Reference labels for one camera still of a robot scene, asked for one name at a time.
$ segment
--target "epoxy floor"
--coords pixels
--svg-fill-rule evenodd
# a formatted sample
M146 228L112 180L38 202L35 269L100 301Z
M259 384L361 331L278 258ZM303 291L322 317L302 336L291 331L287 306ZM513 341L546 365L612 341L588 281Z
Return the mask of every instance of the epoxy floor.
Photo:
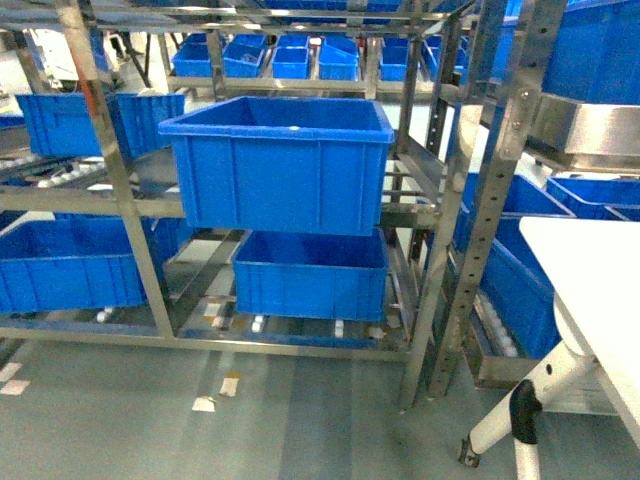
M0 55L0 83L12 92L24 89L15 67ZM135 91L131 67L123 76ZM397 122L399 109L387 112ZM414 112L419 140L427 114ZM526 160L519 168L539 176ZM447 397L429 401L421 390L400 415L399 364L53 342L28 342L14 361L23 363L14 378L31 383L0 395L3 480L516 476L509 439L478 470L455 460L460 438L504 394L475 390L462 363ZM229 372L240 375L237 396L218 397ZM218 400L215 413L191 410L203 395ZM545 413L539 424L544 479L640 478L618 418Z

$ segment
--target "metal shelf rail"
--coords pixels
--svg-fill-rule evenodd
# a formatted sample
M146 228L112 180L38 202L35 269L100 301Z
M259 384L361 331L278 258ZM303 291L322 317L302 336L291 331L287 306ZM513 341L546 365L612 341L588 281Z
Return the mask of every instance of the metal shelf rail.
M430 2L429 8L435 7L434 3L438 2ZM400 392L402 408L407 408L413 403L418 385L423 379L427 382L429 395L443 395L451 374L462 357L463 347L467 349L469 363L473 363L470 360L472 358L470 339L473 338L470 325L473 322L468 321L469 315L474 310L477 288L495 237L515 165L530 135L538 131L536 125L542 121L540 114L536 117L536 111L539 105L543 105L547 100L541 93L540 85L559 28L564 9L562 3L558 4L553 0L524 1L517 27L519 34L516 35L511 51L509 71L505 81L498 87L491 85L489 80L507 0L482 2L480 13L476 17L477 21L471 22L471 57L467 83L464 87L456 85L457 76L454 74L453 62L462 20L468 19L465 17L472 10L473 2L450 14L430 13L429 8L423 9L421 2L417 2L415 11L398 13L293 12L265 10L248 6L246 3L242 6L227 8L154 7L153 9L135 6L93 8L87 0L80 2L57 0L53 6L25 4L24 8L28 9L51 10L53 8L54 10L51 11L55 12L57 18L55 23L59 22L63 26L76 67L81 73L82 91L96 131L99 132L99 141L113 191L91 192L73 188L35 189L2 186L0 187L2 208L121 215L125 221L149 305L122 309L114 320L119 323L103 325L75 321L77 318L72 314L62 312L43 314L29 320L4 318L0 320L0 336L403 361L407 362L407 368ZM7 8L17 7L12 3ZM206 32L212 58L212 76L206 81L213 85L216 98L224 98L228 93L227 90L230 93L240 88L265 89L269 92L280 89L269 78L247 80L246 84L241 84L244 81L242 79L233 81L225 79L221 74L219 33L340 32L367 38L368 48L372 51L379 48L378 42L381 37L410 38L410 61L407 78L402 86L400 127L395 149L389 159L394 162L393 172L390 172L394 182L392 191L387 192L391 193L391 200L383 204L381 221L381 225L387 230L391 248L392 281L390 283L395 287L396 303L390 307L399 312L404 324L404 335L400 339L387 339L379 342L377 346L368 348L344 348L345 345L349 346L348 342L342 344L337 342L331 347L278 343L278 339L284 339L282 334L288 329L304 330L300 325L292 327L291 324L295 321L291 319L269 319L267 326L260 328L269 330L270 336L262 337L264 340L247 339L247 322L251 322L242 315L233 314L233 283L228 283L224 288L221 287L222 289L213 296L206 294L212 282L220 281L219 275L225 271L228 274L229 269L226 263L237 244L236 232L225 232L220 237L222 242L211 255L209 262L201 266L195 278L191 278L188 287L182 289L183 293L178 296L175 303L170 300L168 287L158 281L151 264L140 217L183 217L184 213L179 196L175 193L164 193L162 188L154 188L159 180L155 177L151 178L158 172L171 170L170 166L167 166L171 164L171 158L167 157L166 152L158 152L144 162L133 166L133 170L142 176L141 186L146 183L148 188L133 190L129 182L131 170L125 167L115 140L88 40L90 28L116 28L105 17L110 12L128 12L137 15L138 17L132 16L129 24L118 25L117 29L159 33L161 45L165 32ZM157 21L136 20L140 18L139 15L150 14L171 19L172 23L159 24ZM347 24L346 26L318 24L313 21L286 23L283 20L287 17L337 17L345 18ZM390 22L366 24L363 23L364 19L386 19ZM0 25L13 25L11 21L3 20L0 14ZM31 26L27 22L21 24L20 28ZM409 124L412 106L421 88L416 87L421 41L438 32L442 32L443 35L443 48L440 49L439 59L442 68L433 86L429 87L432 108L425 148L409 137ZM161 54L165 69L170 74L167 49L162 47ZM371 58L373 57L368 58L365 70L372 67ZM25 71L32 73L30 83L37 85L41 82L39 77L34 78L32 59L23 55L20 56L20 61ZM375 85L372 78L374 77L365 77L364 85L356 85L359 92L364 88L367 98L374 98L376 90L378 93L384 90L380 83ZM304 88L325 91L323 88L325 85L314 85L315 81L317 80L312 80L311 84L306 83ZM351 88L355 88L354 83L358 82L351 82ZM294 84L290 87L293 91L298 88ZM333 88L342 87L341 84L335 83ZM612 114L614 110L616 114L621 114L613 106L609 107ZM437 153L442 143L444 119L447 111L451 109L454 112L453 130L447 159L441 163L437 159ZM629 110L622 113L637 114L638 109L632 109L632 113L629 113ZM457 262L453 275L448 275L453 230L476 134L483 123L490 127L490 133L482 164L481 181L476 192L477 221L473 226L471 243L466 255ZM592 129L590 131L602 133L603 130L598 130L593 122L587 123ZM632 128L637 128L637 123L628 127L628 129ZM593 151L601 155L611 153L611 142L603 141L602 145L592 147ZM559 145L558 148L562 149L564 145ZM623 152L622 147L616 148L618 148L615 150L616 153ZM145 182L147 174L140 172L153 172L153 175L149 174L151 176ZM168 173L167 176L166 182L170 184L175 177L175 172ZM410 185L412 192L401 192L404 182ZM400 203L401 195L421 195L423 200L422 203ZM397 242L397 235L393 232L396 228L410 228L413 231L413 241L408 255L402 252ZM431 246L425 269L420 264L419 251L427 237L431 237ZM206 308L207 302L217 304L218 313L215 314L216 319L213 324L204 325L203 312L199 309ZM77 315L78 318L82 318L86 312L80 312ZM366 332L355 330L347 332L345 329L343 339L367 338Z
M2 8L6 6L8 10L16 8L15 4L0 3L0 5ZM124 220L133 248L148 305L118 309L110 322L103 324L92 321L95 318L94 311L43 312L29 318L20 315L4 316L0 318L0 337L401 361L413 362L413 370L419 370L424 352L413 353L414 345L424 343L424 339L418 338L419 335L428 336L428 330L418 328L415 322L419 301L419 279L416 278L415 271L409 269L406 255L398 243L394 229L419 228L432 231L442 221L438 197L444 167L432 153L409 137L408 130L416 95L421 42L423 38L439 32L443 27L445 30L459 28L458 19L466 13L468 7L469 5L465 5L465 8L451 14L433 14L428 11L423 13L420 4L417 11L408 13L340 12L339 16L347 19L347 27L310 22L300 29L300 24L290 25L279 20L287 16L332 17L336 16L336 12L189 7L143 9L133 6L94 8L87 0L80 2L57 0L53 5L25 4L25 9L43 9L55 13L55 21L43 23L39 20L37 26L51 26L52 23L62 26L79 72L79 83L85 95L94 128L98 132L108 179L113 188L111 191L96 192L80 188L2 186L0 187L0 204L3 209L120 215ZM247 322L251 323L251 319L233 312L233 283L224 288L221 287L222 290L214 295L207 293L212 282L215 284L221 281L220 275L224 272L229 274L227 261L237 245L238 232L222 232L221 236L216 237L221 243L211 254L209 261L205 265L200 265L199 268L191 269L187 286L178 288L177 294L175 286L170 288L170 285L158 279L151 262L140 218L184 216L179 196L175 193L167 193L166 189L159 187L172 182L175 185L175 167L167 163L166 151L147 156L133 166L125 166L109 111L106 108L103 84L91 53L88 35L91 28L114 28L114 25L104 20L105 17L102 14L122 11L130 13L133 11L135 14L162 14L174 19L175 22L161 26L153 22L134 22L129 25L118 25L117 29L120 30L130 29L152 33L205 31L209 35L209 50L212 58L216 58L220 53L219 44L215 45L220 32L295 33L303 30L305 33L326 33L339 31L368 38L369 46L373 49L379 47L380 37L383 36L404 36L411 39L408 66L410 73L402 85L401 124L395 151L389 159L394 163L393 172L390 172L390 176L394 178L394 188L391 191L385 191L385 195L391 200L383 204L381 219L381 226L386 229L390 243L392 259L390 284L395 286L393 292L395 300L388 305L388 308L398 313L402 321L400 335L388 335L379 342L370 341L365 345L366 348L353 348L354 341L368 341L369 333L363 331L366 330L365 326L349 325L345 326L344 334L335 335L329 332L325 335L331 340L328 341L327 346L292 344L287 343L287 340L291 340L287 332L297 331L298 335L295 335L296 338L293 340L300 342L300 338L309 331L316 331L317 325L313 327L310 326L311 322L300 323L292 319L270 318L265 322L265 326L261 327L268 333L267 336L250 337L248 333L256 333L253 329L247 330ZM367 25L363 23L365 18L388 19L390 22L386 25ZM0 16L0 25L15 27L15 23L12 22L15 22L14 18L3 19ZM25 21L19 25L19 28L34 26L36 25ZM20 39L21 35L23 35L21 32L14 33L17 39ZM46 82L39 76L33 59L28 55L20 55L19 59L30 77L32 89L46 91ZM227 85L217 67L219 63L214 61L212 65L214 65L212 78L209 81L214 85L216 97L224 97ZM456 86L443 87L438 87L438 91L443 92L442 95L446 92L450 98L457 98ZM406 167L398 165L399 163L406 164ZM138 173L140 188L132 188L130 175L133 172ZM158 178L162 177L162 173L159 172L165 172L168 178ZM415 180L413 184L416 188L409 192L401 191L403 182L411 178ZM401 203L399 200L402 196L413 197L414 201L416 197L422 197L422 203ZM451 210L448 217L444 218L444 223L448 224L450 229L455 224L456 215L457 209ZM206 309L212 303L217 305L216 319L212 323L206 321L203 323L203 318L207 318ZM415 395L417 384L410 388Z

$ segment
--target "blue plastic crate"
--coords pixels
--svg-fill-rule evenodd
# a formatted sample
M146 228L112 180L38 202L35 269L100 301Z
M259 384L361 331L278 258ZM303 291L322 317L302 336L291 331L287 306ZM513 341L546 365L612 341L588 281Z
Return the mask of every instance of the blue plastic crate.
M211 76L211 59L206 43L185 43L173 56L172 62L178 77Z
M169 146L169 139L158 133L158 124L184 114L184 95L138 96L119 93L117 99L132 157Z
M393 129L366 100L240 97L160 124L194 227L369 235Z
M248 47L261 48L264 50L265 48L267 48L267 36L241 33L239 35L235 35L231 43L246 45Z
M276 48L273 78L309 78L308 48Z
M640 181L547 179L547 193L558 199L578 218L606 218L605 207L640 206Z
M227 77L256 78L266 51L241 43L231 42L224 49L224 74Z
M322 80L357 80L360 54L355 42L346 37L326 37L318 64Z
M471 225L475 217L474 198L478 174L467 177L460 214L453 234L453 245L457 250L466 251L471 235ZM501 220L509 217L520 218L523 215L573 217L571 211L544 190L539 189L527 178L515 175L507 194Z
M115 218L114 216L92 215L84 213L61 213L53 214L56 220L82 220ZM170 258L175 257L182 246L191 239L196 232L195 228L189 227L184 218L143 218L142 226L147 233L151 248L157 249L155 252L159 258L160 265L166 263Z
M54 157L102 156L84 96L17 95L31 139L31 151ZM107 96L109 112L125 159L165 147L158 123L184 113L184 95Z
M517 19L505 22L493 77L503 79ZM588 0L562 18L542 89L590 103L640 104L640 1Z
M389 261L379 229L366 237L253 232L232 262L238 312L384 318Z
M282 35L276 48L309 48L309 41L308 35Z
M554 289L522 237L520 218L503 218L480 288L528 356L543 358L560 341Z
M27 222L0 237L0 313L139 305L122 220Z
M383 81L402 82L407 74L409 49L406 47L383 47L380 57L380 78Z

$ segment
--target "white table leg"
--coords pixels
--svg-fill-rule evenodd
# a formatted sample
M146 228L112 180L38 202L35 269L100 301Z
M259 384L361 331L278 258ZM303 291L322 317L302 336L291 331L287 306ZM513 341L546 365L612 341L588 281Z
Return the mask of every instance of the white table leg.
M462 441L458 461L477 467L480 456L504 438L509 430L521 443L536 445L533 409L529 408L530 418L523 418L528 416L527 409L523 410L523 414L518 412L514 404L522 406L521 402L528 401L544 406L594 365L594 357L577 355L564 342L560 342ZM517 402L511 401L514 391L519 392ZM532 430L530 435L527 435L528 430Z

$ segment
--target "paper label on floor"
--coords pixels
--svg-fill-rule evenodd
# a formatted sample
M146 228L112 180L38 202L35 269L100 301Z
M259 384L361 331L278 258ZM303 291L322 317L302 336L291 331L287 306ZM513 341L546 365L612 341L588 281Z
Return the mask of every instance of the paper label on floor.
M215 412L216 401L211 397L198 397L195 402L193 402L191 410L194 412Z
M28 380L9 380L0 388L0 395L22 395L30 383Z
M9 362L2 370L0 370L0 382L11 380L18 370L22 367L21 363Z
M240 375L237 373L229 373L224 377L222 382L222 388L220 389L220 395L226 397L235 397L236 390L238 389L238 382L240 381Z

